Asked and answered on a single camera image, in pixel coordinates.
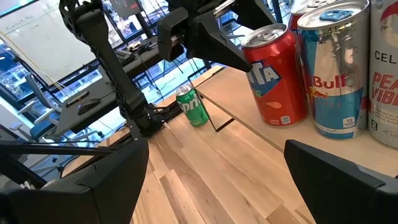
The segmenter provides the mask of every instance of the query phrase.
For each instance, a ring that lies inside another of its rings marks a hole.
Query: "chair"
[[[47,108],[46,112],[40,115],[34,121],[34,127],[30,129],[30,136],[34,141],[39,142],[40,139],[43,137],[54,141],[61,141],[62,137],[65,137],[67,140],[65,143],[68,144],[68,141],[80,141],[83,139],[88,139],[88,137],[93,134],[98,134],[100,137],[103,137],[102,132],[99,131],[87,131],[86,134],[82,134],[74,138],[66,137],[65,133],[62,136],[56,136],[55,130],[57,128],[60,114],[62,111],[61,102],[59,102],[57,99],[54,99],[55,103],[52,103],[48,98],[46,98],[44,92],[36,84],[35,77],[32,73],[26,75],[25,79],[26,82],[31,87],[37,99],[43,104],[43,106]],[[23,109],[18,111],[18,114],[22,114],[28,111],[32,111],[33,113],[37,114],[37,112],[33,110],[33,106],[35,105],[35,103],[36,103],[35,101],[30,102],[28,105],[23,107]],[[77,144],[75,143],[70,143],[70,144],[72,146],[77,146]]]

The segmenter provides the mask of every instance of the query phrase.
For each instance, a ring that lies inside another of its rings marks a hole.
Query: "white can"
[[[398,148],[398,1],[371,1],[369,130]]]

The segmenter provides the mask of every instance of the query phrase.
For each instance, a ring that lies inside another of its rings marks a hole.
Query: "green soda can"
[[[209,120],[199,96],[191,85],[184,85],[175,93],[177,103],[194,127],[199,127]]]

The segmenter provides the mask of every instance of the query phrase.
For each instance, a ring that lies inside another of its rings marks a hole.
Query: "soda can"
[[[191,85],[179,87],[175,96],[178,105],[180,105],[192,126],[199,127],[206,124],[209,117]]]
[[[307,116],[302,79],[297,70],[295,39],[284,24],[255,30],[242,42],[247,74],[261,118],[274,126],[295,124]]]
[[[310,104],[319,133],[349,139],[367,126],[369,3],[337,1],[297,24]]]
[[[398,2],[371,3],[369,131],[398,148]]]
[[[303,60],[301,58],[301,46],[300,46],[300,42],[299,42],[299,32],[298,32],[298,26],[297,26],[297,21],[307,12],[310,12],[313,9],[316,9],[320,6],[324,6],[326,4],[329,4],[331,2],[335,2],[336,0],[304,0],[304,1],[295,1],[293,3],[292,9],[290,10],[291,13],[291,17],[289,19],[289,30],[291,30],[293,32],[293,35],[296,38],[296,42],[297,42],[297,57],[300,61],[300,65],[299,65],[299,69],[300,72],[303,75],[303,79],[304,79],[304,85],[305,85],[305,89],[307,94],[309,94],[308,91],[308,83],[310,80],[306,80],[305,78],[308,77],[308,75],[304,75],[305,73],[305,69],[304,69],[304,63]]]

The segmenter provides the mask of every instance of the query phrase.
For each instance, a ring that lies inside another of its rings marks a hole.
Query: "can lid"
[[[300,16],[304,15],[305,13],[324,6],[328,3],[335,2],[336,0],[304,0],[304,1],[295,1],[293,3],[292,9],[290,12],[292,15]]]
[[[191,85],[183,85],[183,86],[180,86],[177,89],[177,91],[175,92],[175,95],[176,96],[183,96],[183,95],[189,93],[189,91],[191,91],[191,90],[192,90],[192,86]]]
[[[271,24],[261,27],[245,37],[242,47],[253,48],[270,44],[281,37],[286,32],[285,24]]]
[[[349,20],[369,5],[367,0],[342,0],[327,4],[303,15],[298,21],[299,29],[328,27]]]

